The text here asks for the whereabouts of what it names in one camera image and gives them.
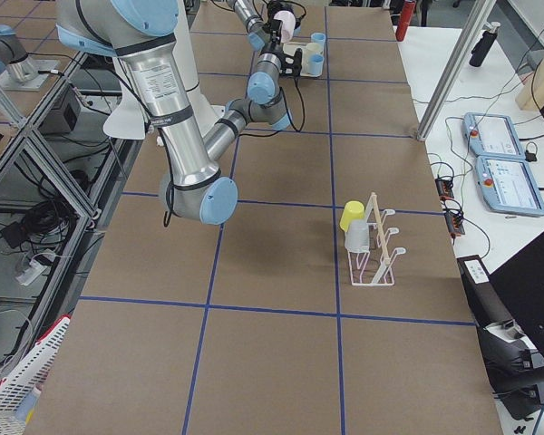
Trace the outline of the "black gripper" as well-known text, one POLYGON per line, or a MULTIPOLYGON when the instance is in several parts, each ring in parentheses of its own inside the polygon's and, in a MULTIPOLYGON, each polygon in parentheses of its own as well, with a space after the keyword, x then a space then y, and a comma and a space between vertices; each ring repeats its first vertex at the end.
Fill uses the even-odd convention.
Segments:
POLYGON ((268 1, 267 20, 284 20, 296 22, 298 17, 294 10, 295 6, 291 1, 268 1))
POLYGON ((265 30, 268 35, 268 41, 265 44, 265 53, 274 54, 276 57, 282 57, 284 53, 281 42, 283 22, 281 20, 269 20, 265 24, 265 30))

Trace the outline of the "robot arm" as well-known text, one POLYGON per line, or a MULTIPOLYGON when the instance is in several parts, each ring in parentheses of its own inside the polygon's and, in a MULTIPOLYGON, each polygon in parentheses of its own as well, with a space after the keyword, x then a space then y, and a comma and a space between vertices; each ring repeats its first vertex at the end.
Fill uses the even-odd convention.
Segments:
POLYGON ((232 101, 207 133, 201 133, 189 92, 180 75, 185 62, 176 58, 176 30, 187 23, 179 1, 59 1, 60 41, 84 53, 121 62, 143 119, 164 143, 169 171, 162 181, 168 217, 220 225, 235 211, 238 188, 224 177, 220 156, 251 122, 266 122, 274 131, 290 123, 278 83, 296 58, 285 55, 284 21, 276 14, 263 20, 249 1, 228 2, 260 52, 248 80, 247 96, 232 101))
POLYGON ((280 42, 291 41, 298 34, 306 12, 300 16, 294 11, 291 1, 266 1, 266 18, 263 18, 254 6, 253 1, 228 0, 225 4, 238 16, 246 28, 248 40, 255 51, 260 51, 268 43, 272 32, 272 21, 278 20, 280 26, 280 42))

